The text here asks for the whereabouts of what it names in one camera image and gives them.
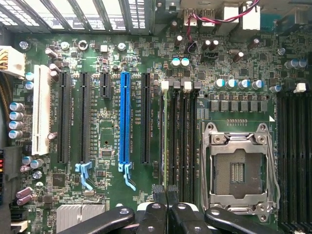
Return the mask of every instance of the short pcie slot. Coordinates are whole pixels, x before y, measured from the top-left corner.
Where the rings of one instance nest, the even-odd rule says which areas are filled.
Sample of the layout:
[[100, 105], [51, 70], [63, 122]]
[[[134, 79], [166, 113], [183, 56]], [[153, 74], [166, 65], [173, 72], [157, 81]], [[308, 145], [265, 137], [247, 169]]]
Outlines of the short pcie slot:
[[111, 76], [107, 72], [100, 74], [100, 96], [104, 99], [111, 99]]

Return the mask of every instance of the solid capacitor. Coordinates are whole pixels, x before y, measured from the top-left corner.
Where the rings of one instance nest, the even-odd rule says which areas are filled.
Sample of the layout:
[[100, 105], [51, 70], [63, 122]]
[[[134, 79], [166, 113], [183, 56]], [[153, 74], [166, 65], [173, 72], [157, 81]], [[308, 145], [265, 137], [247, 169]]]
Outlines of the solid capacitor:
[[31, 161], [30, 167], [32, 169], [37, 169], [43, 166], [43, 160], [41, 158], [38, 158], [36, 160]]
[[17, 205], [18, 205], [18, 206], [25, 205], [26, 203], [30, 202], [32, 198], [33, 198], [33, 196], [27, 195], [27, 196], [25, 196], [25, 197], [19, 199], [19, 200], [17, 201]]
[[12, 102], [10, 104], [11, 111], [22, 111], [24, 109], [24, 105], [18, 102]]
[[20, 190], [16, 193], [16, 198], [20, 199], [22, 197], [25, 197], [27, 195], [30, 195], [32, 193], [32, 188], [31, 187], [26, 187], [23, 190]]
[[225, 82], [225, 87], [227, 89], [232, 89], [235, 87], [235, 85], [236, 85], [236, 81], [234, 79], [230, 79], [227, 82]]
[[220, 89], [224, 86], [224, 80], [223, 79], [217, 79], [215, 82], [214, 82], [214, 87], [216, 89]]

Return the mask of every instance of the small black chip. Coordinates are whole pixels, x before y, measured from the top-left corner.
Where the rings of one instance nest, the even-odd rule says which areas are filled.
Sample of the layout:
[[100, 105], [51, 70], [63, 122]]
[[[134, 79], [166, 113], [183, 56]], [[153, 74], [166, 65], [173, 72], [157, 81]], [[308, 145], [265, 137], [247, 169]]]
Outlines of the small black chip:
[[281, 71], [281, 77], [285, 78], [288, 76], [288, 72], [287, 71]]
[[52, 185], [55, 187], [65, 187], [65, 174], [54, 173]]
[[167, 75], [168, 77], [172, 77], [173, 74], [174, 74], [174, 72], [173, 72], [172, 70], [167, 70], [167, 71], [166, 71], [166, 75]]
[[240, 76], [244, 77], [248, 75], [248, 70], [246, 68], [240, 69]]
[[265, 54], [260, 54], [259, 58], [262, 61], [267, 60], [267, 56]]
[[184, 74], [184, 77], [190, 77], [191, 71], [190, 70], [184, 70], [183, 74]]
[[204, 71], [199, 71], [197, 77], [198, 77], [198, 79], [205, 79], [206, 78], [205, 72]]

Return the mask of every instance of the black connector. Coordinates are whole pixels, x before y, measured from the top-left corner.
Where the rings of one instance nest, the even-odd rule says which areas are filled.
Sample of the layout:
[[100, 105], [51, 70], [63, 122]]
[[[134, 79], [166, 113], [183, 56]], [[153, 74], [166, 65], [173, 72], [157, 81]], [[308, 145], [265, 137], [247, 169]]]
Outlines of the black connector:
[[111, 76], [107, 72], [100, 75], [100, 95], [101, 98], [111, 99]]
[[86, 72], [80, 73], [79, 109], [80, 127], [78, 142], [78, 162], [89, 162], [90, 154], [90, 111], [91, 111], [91, 80]]
[[151, 74], [141, 78], [141, 163], [150, 162], [151, 147]]
[[70, 119], [72, 82], [67, 72], [58, 81], [58, 162], [67, 163], [70, 149]]

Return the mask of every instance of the black pcie slot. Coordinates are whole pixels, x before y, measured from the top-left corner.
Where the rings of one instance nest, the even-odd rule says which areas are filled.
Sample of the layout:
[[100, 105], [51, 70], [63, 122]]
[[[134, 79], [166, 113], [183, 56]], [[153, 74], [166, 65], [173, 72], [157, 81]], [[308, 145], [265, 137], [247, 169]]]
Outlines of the black pcie slot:
[[58, 84], [58, 162], [67, 163], [70, 149], [71, 77], [62, 72]]
[[104, 99], [111, 99], [111, 76], [107, 72], [100, 74], [100, 96]]
[[141, 78], [141, 163], [150, 162], [151, 145], [151, 74]]
[[80, 73], [79, 89], [79, 151], [78, 161], [86, 163], [89, 161], [90, 154], [90, 101], [91, 101], [91, 81], [88, 73]]

